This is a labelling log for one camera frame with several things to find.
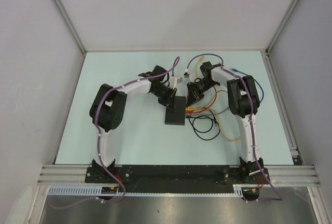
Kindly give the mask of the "black network switch box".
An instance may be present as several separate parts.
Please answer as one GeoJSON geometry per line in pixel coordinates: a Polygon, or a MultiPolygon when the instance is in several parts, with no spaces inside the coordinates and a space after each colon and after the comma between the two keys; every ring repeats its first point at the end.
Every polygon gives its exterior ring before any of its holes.
{"type": "Polygon", "coordinates": [[[186,119],[186,98],[184,96],[175,97],[175,109],[165,111],[164,124],[166,125],[185,125],[186,119]]]}

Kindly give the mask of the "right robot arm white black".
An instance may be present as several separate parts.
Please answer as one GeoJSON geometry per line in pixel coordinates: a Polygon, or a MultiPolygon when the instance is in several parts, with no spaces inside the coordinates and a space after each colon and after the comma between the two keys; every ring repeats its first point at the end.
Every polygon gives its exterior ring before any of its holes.
{"type": "Polygon", "coordinates": [[[258,176],[269,181],[256,138],[256,115],[260,107],[255,80],[251,75],[241,77],[226,69],[223,64],[204,62],[203,77],[187,84],[187,106],[199,102],[204,93],[214,86],[224,86],[228,93],[228,108],[236,117],[241,142],[240,179],[252,183],[258,176]]]}

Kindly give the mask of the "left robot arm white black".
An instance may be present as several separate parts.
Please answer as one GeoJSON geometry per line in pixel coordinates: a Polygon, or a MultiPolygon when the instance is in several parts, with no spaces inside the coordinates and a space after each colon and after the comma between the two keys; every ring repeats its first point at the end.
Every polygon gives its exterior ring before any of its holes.
{"type": "Polygon", "coordinates": [[[120,86],[112,87],[106,83],[100,86],[89,115],[98,132],[92,167],[97,170],[96,175],[101,181],[107,183],[115,178],[113,167],[116,155],[112,151],[109,136],[121,124],[129,99],[151,93],[157,97],[160,105],[175,111],[178,80],[169,71],[156,65],[152,71],[138,74],[137,79],[120,86]]]}

